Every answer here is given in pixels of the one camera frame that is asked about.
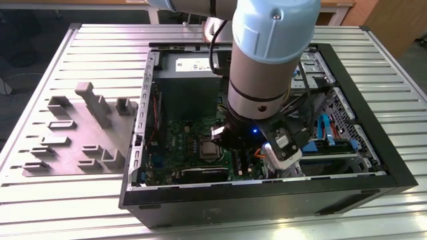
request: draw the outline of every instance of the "motherboard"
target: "motherboard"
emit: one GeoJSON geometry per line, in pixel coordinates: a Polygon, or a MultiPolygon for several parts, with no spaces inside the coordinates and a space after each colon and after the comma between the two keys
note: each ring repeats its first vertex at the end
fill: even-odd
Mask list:
{"type": "Polygon", "coordinates": [[[192,183],[264,178],[256,149],[226,149],[211,142],[211,127],[223,125],[222,110],[219,106],[218,118],[167,121],[164,150],[150,151],[148,171],[142,174],[147,185],[183,184],[186,178],[192,183]]]}

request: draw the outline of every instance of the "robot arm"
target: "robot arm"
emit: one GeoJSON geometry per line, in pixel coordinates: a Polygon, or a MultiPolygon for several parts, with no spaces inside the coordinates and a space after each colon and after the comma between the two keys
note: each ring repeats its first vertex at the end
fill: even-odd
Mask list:
{"type": "Polygon", "coordinates": [[[315,32],[320,0],[148,0],[156,7],[232,20],[228,106],[238,118],[274,116],[315,32]]]}

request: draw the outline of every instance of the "black cable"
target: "black cable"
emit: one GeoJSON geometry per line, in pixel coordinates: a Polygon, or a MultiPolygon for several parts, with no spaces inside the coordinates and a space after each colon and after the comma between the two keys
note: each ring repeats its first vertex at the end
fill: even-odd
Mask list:
{"type": "Polygon", "coordinates": [[[211,17],[216,18],[216,0],[210,0],[211,17]]]}
{"type": "Polygon", "coordinates": [[[304,102],[306,94],[298,96],[280,110],[280,113],[288,113],[291,108],[295,108],[300,103],[304,102]]]}
{"type": "Polygon", "coordinates": [[[310,103],[310,120],[308,120],[308,133],[311,134],[314,132],[314,127],[315,127],[315,104],[312,101],[312,95],[310,93],[310,88],[308,88],[308,81],[307,81],[307,76],[306,76],[306,71],[303,68],[303,64],[302,61],[298,62],[298,67],[299,67],[299,73],[302,76],[302,81],[304,82],[304,88],[306,88],[306,92],[307,92],[307,98],[308,98],[308,103],[310,103]]]}
{"type": "Polygon", "coordinates": [[[210,49],[208,49],[208,65],[211,67],[211,70],[212,70],[212,73],[218,74],[219,70],[214,67],[214,44],[215,44],[215,41],[216,41],[216,38],[219,37],[220,35],[220,32],[223,30],[223,28],[226,27],[226,24],[227,24],[227,20],[224,20],[214,34],[214,37],[212,37],[212,41],[211,41],[211,45],[210,45],[210,49]]]}
{"type": "Polygon", "coordinates": [[[303,105],[303,103],[306,102],[307,99],[307,95],[302,95],[299,96],[300,98],[296,99],[298,101],[295,102],[295,104],[286,106],[286,108],[283,108],[283,110],[280,111],[283,115],[290,115],[291,113],[294,113],[300,106],[303,105]]]}
{"type": "Polygon", "coordinates": [[[223,105],[218,105],[218,107],[219,107],[220,109],[223,109],[226,112],[228,112],[228,108],[224,107],[223,105]]]}

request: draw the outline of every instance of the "black computer chassis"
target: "black computer chassis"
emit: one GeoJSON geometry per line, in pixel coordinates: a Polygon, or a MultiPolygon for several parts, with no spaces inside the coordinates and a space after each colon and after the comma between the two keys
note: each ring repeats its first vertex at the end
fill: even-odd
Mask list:
{"type": "MultiPolygon", "coordinates": [[[[160,55],[166,51],[186,53],[188,46],[195,47],[191,52],[208,49],[208,44],[200,42],[150,44],[151,51],[160,55]]],[[[128,210],[148,228],[340,214],[418,185],[331,45],[310,46],[322,54],[387,175],[128,191],[128,157],[119,208],[128,210]]],[[[219,47],[231,49],[231,44],[219,47]]]]}

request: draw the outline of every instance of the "gray plastic part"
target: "gray plastic part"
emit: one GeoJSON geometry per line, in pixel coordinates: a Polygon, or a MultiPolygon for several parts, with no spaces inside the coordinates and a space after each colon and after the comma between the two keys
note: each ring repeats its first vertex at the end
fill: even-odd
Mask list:
{"type": "MultiPolygon", "coordinates": [[[[107,102],[112,113],[108,115],[111,121],[110,128],[100,128],[100,125],[88,111],[87,104],[84,102],[74,102],[72,106],[67,107],[68,116],[64,116],[64,120],[74,120],[78,127],[74,129],[58,129],[48,128],[48,124],[32,125],[28,134],[35,134],[36,128],[46,128],[42,130],[40,136],[48,138],[67,136],[71,139],[70,145],[48,145],[55,150],[54,156],[40,156],[39,160],[44,161],[50,165],[48,171],[23,171],[23,175],[27,177],[36,176],[64,176],[64,175],[84,175],[84,174],[120,174],[122,169],[110,169],[102,162],[103,150],[107,149],[111,154],[119,149],[120,153],[127,156],[130,151],[132,130],[135,125],[134,116],[120,116],[115,108],[116,100],[107,102]],[[86,154],[83,147],[94,147],[96,151],[98,145],[99,151],[94,154],[86,154]],[[96,159],[100,164],[100,168],[94,170],[82,170],[78,166],[79,160],[96,159]]],[[[131,101],[134,108],[138,108],[136,102],[131,101]]],[[[22,154],[24,157],[22,162],[34,162],[35,156],[22,154]]]]}
{"type": "Polygon", "coordinates": [[[118,98],[115,102],[115,109],[120,116],[132,116],[135,114],[135,108],[128,97],[118,98]]]}
{"type": "Polygon", "coordinates": [[[50,170],[50,165],[44,162],[26,162],[24,166],[22,166],[24,170],[28,172],[44,172],[50,170]]]}
{"type": "Polygon", "coordinates": [[[110,169],[123,169],[126,164],[126,158],[123,157],[120,151],[116,149],[114,152],[114,156],[104,149],[102,153],[100,161],[106,164],[110,169]]]}
{"type": "Polygon", "coordinates": [[[51,130],[75,129],[78,124],[74,120],[51,121],[47,126],[51,130]]]}
{"type": "Polygon", "coordinates": [[[43,146],[68,146],[72,140],[67,136],[48,136],[44,137],[40,145],[43,146]]]}
{"type": "Polygon", "coordinates": [[[78,167],[79,167],[82,170],[94,170],[94,169],[100,169],[100,168],[102,168],[102,165],[100,165],[100,163],[96,161],[96,159],[92,158],[92,159],[79,160],[78,167]]]}
{"type": "Polygon", "coordinates": [[[50,146],[34,147],[30,153],[38,157],[51,157],[55,155],[55,150],[50,146]]]}
{"type": "Polygon", "coordinates": [[[82,152],[86,155],[103,155],[104,149],[100,145],[83,145],[82,152]]]}
{"type": "Polygon", "coordinates": [[[66,96],[52,96],[47,104],[47,109],[56,117],[67,116],[66,107],[70,107],[71,105],[72,104],[66,96]]]}
{"type": "Polygon", "coordinates": [[[83,98],[87,109],[95,117],[99,126],[106,129],[112,126],[112,123],[107,117],[107,114],[111,112],[110,106],[106,102],[103,96],[95,96],[94,85],[91,82],[79,82],[75,87],[75,93],[83,98]]]}

